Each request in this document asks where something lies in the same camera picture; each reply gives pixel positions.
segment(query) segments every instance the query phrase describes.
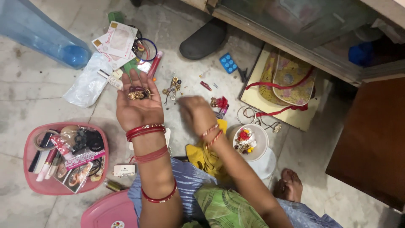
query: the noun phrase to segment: white plastic bag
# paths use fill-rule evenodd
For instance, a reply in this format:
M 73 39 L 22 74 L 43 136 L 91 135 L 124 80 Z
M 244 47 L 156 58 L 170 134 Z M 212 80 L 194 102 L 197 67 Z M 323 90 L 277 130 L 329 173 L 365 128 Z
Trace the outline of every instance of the white plastic bag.
M 87 66 L 63 98 L 82 108 L 92 106 L 107 84 L 107 79 L 97 72 L 103 70 L 111 75 L 113 69 L 107 59 L 99 52 L 94 52 Z

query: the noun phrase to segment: white bottle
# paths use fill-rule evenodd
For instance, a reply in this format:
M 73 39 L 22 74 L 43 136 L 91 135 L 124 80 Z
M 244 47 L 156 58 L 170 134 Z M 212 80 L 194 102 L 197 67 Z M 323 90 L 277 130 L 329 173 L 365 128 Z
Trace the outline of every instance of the white bottle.
M 104 72 L 103 70 L 99 70 L 97 72 L 99 75 L 101 75 L 102 77 L 106 78 L 107 81 L 114 86 L 115 88 L 117 88 L 118 90 L 124 90 L 124 86 L 122 84 L 121 80 L 116 79 L 115 77 L 113 77 L 113 75 L 108 75 L 106 72 Z

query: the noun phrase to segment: yellow bag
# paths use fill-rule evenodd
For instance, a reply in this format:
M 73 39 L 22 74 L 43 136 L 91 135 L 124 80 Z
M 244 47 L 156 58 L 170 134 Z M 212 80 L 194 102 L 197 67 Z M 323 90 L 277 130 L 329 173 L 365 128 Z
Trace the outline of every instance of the yellow bag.
M 281 106 L 305 106 L 314 89 L 315 67 L 284 51 L 275 50 L 266 60 L 260 82 L 260 94 Z

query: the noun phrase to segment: red bangle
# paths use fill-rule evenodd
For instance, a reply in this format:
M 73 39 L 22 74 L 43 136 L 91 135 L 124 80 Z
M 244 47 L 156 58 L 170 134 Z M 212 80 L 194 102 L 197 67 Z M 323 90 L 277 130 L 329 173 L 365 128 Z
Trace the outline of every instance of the red bangle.
M 131 134 L 136 133 L 138 131 L 145 130 L 145 129 L 148 129 L 148 128 L 150 129 L 152 127 L 164 127 L 164 124 L 162 124 L 162 123 L 154 123 L 154 124 L 144 125 L 144 126 L 140 126 L 140 127 L 135 127 L 134 129 L 131 129 L 131 130 L 127 131 L 126 135 L 128 136 L 128 135 L 131 135 Z
M 166 196 L 165 198 L 161 198 L 161 199 L 152 199 L 152 198 L 148 197 L 148 196 L 145 194 L 145 192 L 143 191 L 143 188 L 141 187 L 141 191 L 142 191 L 143 197 L 144 197 L 147 201 L 152 202 L 152 203 L 164 203 L 164 202 L 166 202 L 167 200 L 169 200 L 170 198 L 173 197 L 173 195 L 176 193 L 176 190 L 177 190 L 177 181 L 176 181 L 176 179 L 175 179 L 175 187 L 174 187 L 173 191 L 172 191 L 168 196 Z
M 157 151 L 154 151 L 154 152 L 144 155 L 144 156 L 139 156 L 139 157 L 133 156 L 131 158 L 130 163 L 132 162 L 133 159 L 135 159 L 135 161 L 138 163 L 151 162 L 151 161 L 154 161 L 154 160 L 157 160 L 157 159 L 163 157 L 166 154 L 166 152 L 167 152 L 167 145 L 165 145 L 164 147 L 160 148 Z
M 143 131 L 138 131 L 138 132 L 135 132 L 133 134 L 127 135 L 127 141 L 132 142 L 132 138 L 142 136 L 142 135 L 145 135 L 145 134 L 149 134 L 149 133 L 153 133 L 153 132 L 159 132 L 159 131 L 163 131 L 164 133 L 166 133 L 166 128 L 164 128 L 164 127 L 151 127 L 149 129 L 145 129 Z
M 222 135 L 222 130 L 218 132 L 217 136 L 215 136 L 215 138 L 208 143 L 207 145 L 205 145 L 205 148 L 208 149 L 210 146 L 212 146 L 212 144 L 214 144 L 214 142 L 216 142 L 218 140 L 218 138 Z
M 204 133 L 201 135 L 201 138 L 204 138 L 205 136 L 207 136 L 207 135 L 208 135 L 208 133 L 210 133 L 211 131 L 213 131 L 213 130 L 217 129 L 218 127 L 219 127 L 219 125 L 218 125 L 218 124 L 216 124 L 216 125 L 212 126 L 210 129 L 208 129 L 206 132 L 204 132 Z

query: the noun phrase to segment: green fabric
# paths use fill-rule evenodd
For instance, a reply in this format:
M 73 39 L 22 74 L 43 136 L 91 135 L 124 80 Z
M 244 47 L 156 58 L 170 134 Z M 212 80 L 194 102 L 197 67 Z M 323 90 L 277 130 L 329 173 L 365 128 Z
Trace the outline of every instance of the green fabric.
M 237 192 L 218 186 L 202 186 L 195 194 L 211 228 L 269 228 L 253 207 Z M 183 228 L 200 228 L 186 223 Z

